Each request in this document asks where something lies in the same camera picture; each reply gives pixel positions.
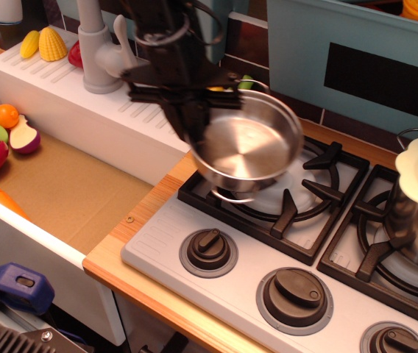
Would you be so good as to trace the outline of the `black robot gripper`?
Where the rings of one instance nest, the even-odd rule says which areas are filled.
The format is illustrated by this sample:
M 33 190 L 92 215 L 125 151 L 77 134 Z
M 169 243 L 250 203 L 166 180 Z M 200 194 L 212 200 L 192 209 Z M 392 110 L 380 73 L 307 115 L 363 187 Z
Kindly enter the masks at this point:
M 205 44 L 191 30 L 139 33 L 136 40 L 148 63 L 127 69 L 121 78 L 134 99 L 160 102 L 180 140 L 191 145 L 203 139 L 211 108 L 241 108 L 240 76 L 208 60 Z M 215 86 L 224 91 L 208 90 Z

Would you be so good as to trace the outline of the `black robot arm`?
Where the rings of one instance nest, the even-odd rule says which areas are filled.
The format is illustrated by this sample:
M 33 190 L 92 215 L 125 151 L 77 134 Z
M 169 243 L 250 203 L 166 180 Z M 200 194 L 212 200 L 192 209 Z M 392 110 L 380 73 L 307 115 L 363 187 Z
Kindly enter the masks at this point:
M 196 12 L 212 11 L 200 1 L 128 1 L 127 9 L 135 41 L 148 59 L 121 75 L 130 98 L 159 104 L 181 140 L 203 140 L 217 108 L 241 108 L 241 75 L 206 57 L 209 44 Z

